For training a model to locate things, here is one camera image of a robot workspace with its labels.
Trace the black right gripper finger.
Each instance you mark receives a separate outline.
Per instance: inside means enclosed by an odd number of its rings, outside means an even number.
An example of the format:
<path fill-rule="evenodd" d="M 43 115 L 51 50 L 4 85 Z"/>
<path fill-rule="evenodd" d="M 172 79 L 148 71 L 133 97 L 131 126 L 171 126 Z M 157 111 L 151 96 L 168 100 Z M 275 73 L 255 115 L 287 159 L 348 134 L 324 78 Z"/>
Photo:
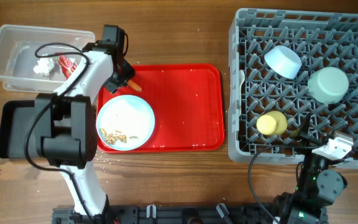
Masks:
<path fill-rule="evenodd" d="M 310 126 L 311 113 L 308 113 L 301 122 L 298 129 L 294 131 L 294 140 L 307 140 Z"/>
<path fill-rule="evenodd" d="M 341 159 L 331 159 L 325 156 L 320 156 L 320 158 L 321 159 L 318 162 L 319 165 L 336 165 L 344 162 L 347 158 L 352 158 L 352 154 L 348 154 Z"/>

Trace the orange carrot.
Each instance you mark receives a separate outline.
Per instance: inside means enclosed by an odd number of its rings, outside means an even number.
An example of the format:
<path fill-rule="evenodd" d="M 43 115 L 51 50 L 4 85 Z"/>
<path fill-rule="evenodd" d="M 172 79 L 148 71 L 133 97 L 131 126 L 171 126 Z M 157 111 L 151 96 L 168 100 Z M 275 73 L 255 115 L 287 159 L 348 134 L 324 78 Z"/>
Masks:
<path fill-rule="evenodd" d="M 141 88 L 137 83 L 135 83 L 135 82 L 132 81 L 132 80 L 129 80 L 129 81 L 127 82 L 127 86 L 130 87 L 130 88 L 132 88 L 132 89 L 135 90 L 135 91 L 138 91 L 138 92 L 141 92 L 141 91 L 142 91 L 142 88 Z"/>

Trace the yellow cup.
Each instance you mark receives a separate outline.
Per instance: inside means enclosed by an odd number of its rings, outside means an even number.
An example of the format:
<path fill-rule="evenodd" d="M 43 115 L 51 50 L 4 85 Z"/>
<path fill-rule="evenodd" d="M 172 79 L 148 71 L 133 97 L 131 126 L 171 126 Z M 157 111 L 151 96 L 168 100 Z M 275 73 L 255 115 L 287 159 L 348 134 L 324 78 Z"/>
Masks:
<path fill-rule="evenodd" d="M 279 111 L 269 111 L 257 120 L 257 130 L 263 135 L 283 134 L 287 130 L 286 116 Z"/>

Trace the green bowl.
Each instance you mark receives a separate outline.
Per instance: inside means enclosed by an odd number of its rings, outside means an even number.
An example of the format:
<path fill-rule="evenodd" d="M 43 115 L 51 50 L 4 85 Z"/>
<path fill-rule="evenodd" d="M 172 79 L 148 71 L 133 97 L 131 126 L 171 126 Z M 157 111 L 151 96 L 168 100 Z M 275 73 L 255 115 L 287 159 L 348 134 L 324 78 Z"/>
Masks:
<path fill-rule="evenodd" d="M 349 79 L 340 69 L 326 67 L 311 74 L 308 79 L 310 95 L 318 102 L 334 104 L 341 101 L 349 89 Z"/>

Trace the light blue plate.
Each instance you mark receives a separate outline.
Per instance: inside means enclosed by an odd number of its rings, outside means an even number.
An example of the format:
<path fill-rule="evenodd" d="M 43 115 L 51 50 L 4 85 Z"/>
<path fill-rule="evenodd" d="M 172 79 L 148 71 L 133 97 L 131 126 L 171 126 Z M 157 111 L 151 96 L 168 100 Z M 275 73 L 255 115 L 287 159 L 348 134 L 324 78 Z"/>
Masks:
<path fill-rule="evenodd" d="M 151 106 L 134 95 L 121 95 L 107 101 L 98 111 L 96 130 L 103 145 L 117 151 L 131 151 L 144 145 L 151 137 L 155 127 L 155 115 Z M 108 144 L 100 128 L 107 132 L 118 130 L 127 136 L 138 139 L 127 143 Z"/>

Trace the red snack wrapper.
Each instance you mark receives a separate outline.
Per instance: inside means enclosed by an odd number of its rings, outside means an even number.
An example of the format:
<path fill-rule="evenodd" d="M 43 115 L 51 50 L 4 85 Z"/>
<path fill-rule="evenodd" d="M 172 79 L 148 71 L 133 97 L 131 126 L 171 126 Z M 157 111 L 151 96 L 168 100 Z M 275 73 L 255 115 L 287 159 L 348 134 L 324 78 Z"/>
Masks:
<path fill-rule="evenodd" d="M 78 66 L 74 58 L 68 58 L 65 55 L 59 55 L 57 57 L 57 63 L 66 79 L 69 79 Z"/>

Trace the light blue bowl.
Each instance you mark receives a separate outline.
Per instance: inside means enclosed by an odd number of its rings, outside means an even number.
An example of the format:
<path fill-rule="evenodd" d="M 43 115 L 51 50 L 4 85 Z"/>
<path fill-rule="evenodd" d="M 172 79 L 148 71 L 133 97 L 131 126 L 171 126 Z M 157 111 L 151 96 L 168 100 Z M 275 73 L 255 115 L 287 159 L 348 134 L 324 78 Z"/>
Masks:
<path fill-rule="evenodd" d="M 300 57 L 288 47 L 278 45 L 264 55 L 267 65 L 277 74 L 294 79 L 300 71 Z"/>

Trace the white tissue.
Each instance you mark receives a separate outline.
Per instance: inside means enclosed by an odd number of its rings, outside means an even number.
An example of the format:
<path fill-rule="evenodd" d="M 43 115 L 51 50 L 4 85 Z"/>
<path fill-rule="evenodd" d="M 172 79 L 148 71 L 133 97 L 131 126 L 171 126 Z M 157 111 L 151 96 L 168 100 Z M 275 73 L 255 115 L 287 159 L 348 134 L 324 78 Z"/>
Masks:
<path fill-rule="evenodd" d="M 43 77 L 49 77 L 52 70 L 55 67 L 55 57 L 42 57 L 37 61 L 37 65 L 33 68 L 33 71 Z"/>

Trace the white plastic spoon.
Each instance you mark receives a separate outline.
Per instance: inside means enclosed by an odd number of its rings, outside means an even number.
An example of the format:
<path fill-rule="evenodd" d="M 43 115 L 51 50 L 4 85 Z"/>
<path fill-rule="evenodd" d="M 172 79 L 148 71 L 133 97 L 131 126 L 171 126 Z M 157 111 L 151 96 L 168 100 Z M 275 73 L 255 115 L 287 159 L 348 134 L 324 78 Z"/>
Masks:
<path fill-rule="evenodd" d="M 242 114 L 241 112 L 241 108 L 242 108 L 242 85 L 245 81 L 245 73 L 243 70 L 239 70 L 239 85 L 238 85 L 238 88 L 239 88 L 239 97 L 238 97 L 238 101 L 237 101 L 237 109 L 239 110 L 239 115 Z"/>

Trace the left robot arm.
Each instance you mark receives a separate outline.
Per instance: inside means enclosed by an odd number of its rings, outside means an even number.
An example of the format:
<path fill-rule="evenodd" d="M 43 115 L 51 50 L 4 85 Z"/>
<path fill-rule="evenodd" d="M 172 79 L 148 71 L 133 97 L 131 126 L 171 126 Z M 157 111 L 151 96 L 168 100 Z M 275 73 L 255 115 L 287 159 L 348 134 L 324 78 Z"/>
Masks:
<path fill-rule="evenodd" d="M 134 69 L 124 58 L 128 45 L 122 28 L 105 25 L 101 40 L 71 51 L 81 61 L 66 82 L 34 101 L 36 115 L 25 136 L 25 158 L 37 169 L 61 173 L 75 202 L 69 222 L 117 222 L 93 165 L 98 134 L 92 103 L 102 87 L 115 93 L 134 77 Z M 48 160 L 48 167 L 31 159 L 31 135 L 37 154 Z"/>

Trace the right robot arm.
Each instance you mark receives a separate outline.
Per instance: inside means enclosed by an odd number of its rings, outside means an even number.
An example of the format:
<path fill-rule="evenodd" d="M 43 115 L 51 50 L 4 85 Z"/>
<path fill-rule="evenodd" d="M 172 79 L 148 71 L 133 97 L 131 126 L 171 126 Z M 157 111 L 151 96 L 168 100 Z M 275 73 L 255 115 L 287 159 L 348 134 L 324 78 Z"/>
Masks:
<path fill-rule="evenodd" d="M 324 141 L 308 135 L 311 113 L 308 113 L 300 127 L 290 136 L 300 145 L 268 146 L 253 156 L 248 168 L 248 183 L 261 216 L 267 223 L 322 223 L 326 207 L 334 203 L 347 187 L 346 178 L 329 167 L 343 162 L 354 146 L 352 136 L 335 131 Z M 296 166 L 296 187 L 293 193 L 277 195 L 267 206 L 262 204 L 252 185 L 252 166 L 256 158 L 266 150 L 292 148 L 304 155 Z"/>

